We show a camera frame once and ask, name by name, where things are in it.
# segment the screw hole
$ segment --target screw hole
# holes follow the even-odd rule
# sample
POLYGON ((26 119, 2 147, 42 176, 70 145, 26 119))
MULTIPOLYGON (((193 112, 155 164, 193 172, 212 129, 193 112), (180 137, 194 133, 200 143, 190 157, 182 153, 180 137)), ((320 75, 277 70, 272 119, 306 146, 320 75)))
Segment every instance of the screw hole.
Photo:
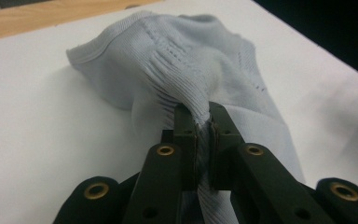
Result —
POLYGON ((143 212, 144 218, 150 219, 158 215, 158 211, 155 208, 148 207, 143 212))
POLYGON ((344 199, 346 201, 358 201, 358 193, 354 189, 351 189, 346 185, 335 182, 331 184, 330 190, 339 198, 344 199))
POLYGON ((174 152, 173 147, 168 147, 168 146, 162 146, 157 149, 157 153, 160 156, 169 156, 173 154, 173 152, 174 152))
POLYGON ((260 156, 263 155, 264 151, 261 148, 258 147, 247 147, 246 151, 249 154, 255 155, 255 156, 260 156))
POLYGON ((295 210, 295 214, 299 218, 302 218, 302 219, 305 219, 305 220, 310 220, 310 212, 305 210, 304 208, 297 208, 295 210))
POLYGON ((100 199, 109 191, 109 186, 103 182, 89 185, 84 190, 84 197, 89 200, 100 199))

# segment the white table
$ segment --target white table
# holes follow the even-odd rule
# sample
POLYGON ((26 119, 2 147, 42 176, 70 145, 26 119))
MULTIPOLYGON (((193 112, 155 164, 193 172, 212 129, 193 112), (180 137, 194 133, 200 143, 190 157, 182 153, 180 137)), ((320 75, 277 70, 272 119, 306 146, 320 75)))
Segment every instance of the white table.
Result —
POLYGON ((122 181, 151 143, 102 100, 65 50, 139 10, 213 14, 256 46, 260 72, 293 136, 307 184, 358 184, 358 72, 245 0, 170 0, 0 39, 0 223, 51 223, 84 179, 122 181))

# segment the black plastic part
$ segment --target black plastic part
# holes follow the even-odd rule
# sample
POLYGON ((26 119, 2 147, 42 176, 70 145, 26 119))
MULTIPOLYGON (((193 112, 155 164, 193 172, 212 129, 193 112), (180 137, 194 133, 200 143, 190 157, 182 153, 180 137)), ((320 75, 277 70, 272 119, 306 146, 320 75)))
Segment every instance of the black plastic part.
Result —
POLYGON ((335 223, 266 147, 241 144, 232 160, 231 201, 240 223, 335 223))
POLYGON ((162 130, 161 143, 173 144, 173 130, 162 130))
POLYGON ((182 104, 175 108, 173 143, 182 149, 183 190, 197 189, 197 129, 190 111, 182 104))
POLYGON ((127 211, 127 206, 129 204, 133 189, 135 188, 136 181, 138 180, 139 173, 136 175, 133 175, 132 177, 126 179, 125 181, 121 182, 118 185, 119 191, 120 191, 120 197, 118 203, 120 204, 120 207, 118 208, 115 213, 117 213, 117 221, 118 223, 121 223, 124 214, 127 211))
POLYGON ((150 148, 123 224, 180 223, 181 154, 181 149, 172 144, 158 144, 150 148))
POLYGON ((232 182, 228 175, 230 155, 240 143, 243 143, 243 139, 222 105, 210 102, 209 107, 212 116, 209 173, 211 185, 214 189, 231 190, 232 182))
POLYGON ((120 214, 118 183, 107 177, 95 176, 79 184, 71 196, 62 205, 54 224, 78 223, 118 223, 120 214), (99 199, 87 199, 85 190, 92 184, 104 183, 107 193, 99 199))
POLYGON ((324 210, 343 224, 358 224, 358 187, 349 181, 326 178, 318 182, 317 201, 324 210))

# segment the fabric fold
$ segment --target fabric fold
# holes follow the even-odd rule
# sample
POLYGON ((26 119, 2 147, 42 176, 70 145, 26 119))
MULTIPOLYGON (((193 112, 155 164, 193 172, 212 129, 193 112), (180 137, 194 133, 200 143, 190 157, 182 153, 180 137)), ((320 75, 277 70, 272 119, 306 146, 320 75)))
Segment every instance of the fabric fold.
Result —
POLYGON ((135 13, 67 56, 102 97, 131 111, 145 150, 158 143, 162 129, 173 128, 178 103, 190 110, 200 127, 197 195, 203 214, 191 223, 238 222, 228 192, 209 187, 209 101, 227 108, 246 142, 270 148, 302 180, 290 133, 259 74, 255 46, 217 18, 135 13))

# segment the brass insert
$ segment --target brass insert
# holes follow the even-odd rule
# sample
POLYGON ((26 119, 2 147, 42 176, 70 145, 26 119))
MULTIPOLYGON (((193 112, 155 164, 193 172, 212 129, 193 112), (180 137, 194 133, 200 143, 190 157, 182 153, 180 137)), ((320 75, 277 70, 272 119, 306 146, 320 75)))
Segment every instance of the brass insert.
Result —
POLYGON ((173 147, 169 147, 169 146, 162 146, 157 149, 157 153, 160 156, 170 156, 173 154, 174 151, 175 151, 175 149, 173 149, 173 147))
POLYGON ((263 149, 258 148, 258 147, 246 147, 245 150, 247 153, 254 155, 254 156, 261 156, 264 154, 263 149))
POLYGON ((89 200, 100 199, 107 193, 107 191, 109 191, 109 186, 104 182, 94 183, 84 190, 84 197, 89 200))
POLYGON ((343 200, 351 202, 358 201, 358 193, 346 185, 334 182, 331 183, 330 190, 343 200))

